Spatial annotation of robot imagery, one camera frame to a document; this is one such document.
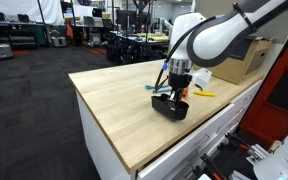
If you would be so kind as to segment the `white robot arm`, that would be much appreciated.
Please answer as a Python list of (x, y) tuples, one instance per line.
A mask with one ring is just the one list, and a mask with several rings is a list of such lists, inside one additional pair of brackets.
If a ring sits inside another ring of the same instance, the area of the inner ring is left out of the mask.
[(182, 92), (190, 83), (193, 64), (202, 67), (221, 64), (246, 36), (285, 11), (288, 0), (243, 0), (234, 2), (232, 9), (223, 15), (205, 18), (200, 13), (189, 13), (177, 17), (171, 34), (171, 51), (165, 60), (172, 87), (166, 103), (170, 107), (182, 103)]

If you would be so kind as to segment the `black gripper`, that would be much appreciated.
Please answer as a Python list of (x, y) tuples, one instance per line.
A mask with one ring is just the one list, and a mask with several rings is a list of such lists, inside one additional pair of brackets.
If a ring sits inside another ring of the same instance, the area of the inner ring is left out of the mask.
[(170, 94), (170, 101), (174, 101), (176, 106), (181, 102), (183, 96), (183, 88), (186, 88), (191, 82), (191, 75), (178, 75), (174, 73), (169, 73), (168, 84), (173, 89), (178, 89), (177, 91), (172, 91)]

